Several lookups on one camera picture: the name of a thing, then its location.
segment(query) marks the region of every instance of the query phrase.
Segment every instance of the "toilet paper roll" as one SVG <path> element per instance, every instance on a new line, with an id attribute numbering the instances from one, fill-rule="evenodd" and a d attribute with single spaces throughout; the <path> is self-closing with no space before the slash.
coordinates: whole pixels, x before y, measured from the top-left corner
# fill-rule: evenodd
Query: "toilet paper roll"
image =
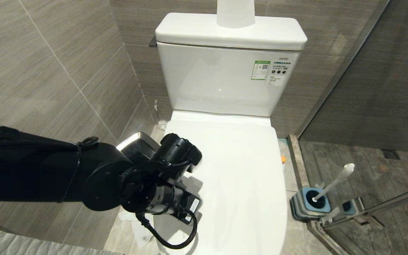
<path id="1" fill-rule="evenodd" d="M 254 0 L 218 0 L 217 24 L 219 26 L 243 28 L 254 23 Z"/>

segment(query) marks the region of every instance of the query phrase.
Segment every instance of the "toilet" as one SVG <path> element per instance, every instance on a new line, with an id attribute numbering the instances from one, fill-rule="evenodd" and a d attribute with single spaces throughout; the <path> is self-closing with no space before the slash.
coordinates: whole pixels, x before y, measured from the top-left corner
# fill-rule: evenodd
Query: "toilet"
<path id="1" fill-rule="evenodd" d="M 279 255 L 288 201 L 270 116 L 307 38 L 292 18 L 255 17 L 243 28 L 217 25 L 217 15 L 169 13 L 155 31 L 173 108 L 165 134 L 188 139 L 202 161 L 183 182 L 201 198 L 198 234 L 162 254 Z M 154 228 L 179 244 L 189 226 L 169 215 Z"/>

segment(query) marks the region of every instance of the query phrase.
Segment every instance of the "toilet brush holder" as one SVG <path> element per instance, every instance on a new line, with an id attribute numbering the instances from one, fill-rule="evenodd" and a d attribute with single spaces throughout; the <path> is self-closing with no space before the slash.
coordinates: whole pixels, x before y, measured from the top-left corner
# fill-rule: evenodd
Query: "toilet brush holder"
<path id="1" fill-rule="evenodd" d="M 300 190 L 300 194 L 305 202 L 305 208 L 310 211 L 316 211 L 319 213 L 330 213 L 330 202 L 328 202 L 327 195 L 320 197 L 317 202 L 313 201 L 313 197 L 316 197 L 323 189 L 303 187 Z"/>

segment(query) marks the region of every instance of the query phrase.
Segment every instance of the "robotic arm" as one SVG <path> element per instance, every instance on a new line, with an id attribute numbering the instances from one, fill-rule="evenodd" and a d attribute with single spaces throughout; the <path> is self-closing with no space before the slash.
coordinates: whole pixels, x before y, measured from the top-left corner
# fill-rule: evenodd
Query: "robotic arm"
<path id="1" fill-rule="evenodd" d="M 166 135 L 159 146 L 140 132 L 117 147 L 89 137 L 76 144 L 0 126 L 0 201 L 83 202 L 91 210 L 122 205 L 165 247 L 181 249 L 194 238 L 200 199 L 180 178 L 202 158 L 188 140 Z M 188 239 L 172 245 L 144 217 L 169 214 L 193 221 Z"/>

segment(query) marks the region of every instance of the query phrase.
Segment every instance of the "bathroom floor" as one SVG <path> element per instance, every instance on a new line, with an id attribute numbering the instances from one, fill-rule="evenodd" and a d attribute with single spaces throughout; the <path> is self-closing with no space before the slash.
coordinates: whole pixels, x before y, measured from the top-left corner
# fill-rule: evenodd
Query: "bathroom floor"
<path id="1" fill-rule="evenodd" d="M 164 131 L 155 126 L 151 137 L 159 142 Z M 298 192 L 297 182 L 294 175 L 293 165 L 290 159 L 289 148 L 285 139 L 278 139 L 281 154 L 286 157 L 285 162 L 285 185 L 288 199 Z M 288 227 L 281 255 L 329 255 L 330 252 L 306 229 L 304 223 L 295 221 L 288 217 Z M 112 226 L 104 250 L 124 253 L 126 255 L 158 255 L 157 242 L 152 239 L 146 246 L 138 249 L 133 236 L 130 221 L 121 221 L 116 217 Z"/>
<path id="2" fill-rule="evenodd" d="M 365 208 L 408 192 L 408 152 L 397 151 L 400 160 L 386 159 L 380 149 L 300 141 L 310 184 L 329 184 L 347 163 L 356 167 L 347 181 L 328 193 L 330 204 L 361 197 Z M 408 202 L 374 216 L 384 224 L 360 226 L 348 222 L 329 232 L 353 254 L 408 254 Z"/>

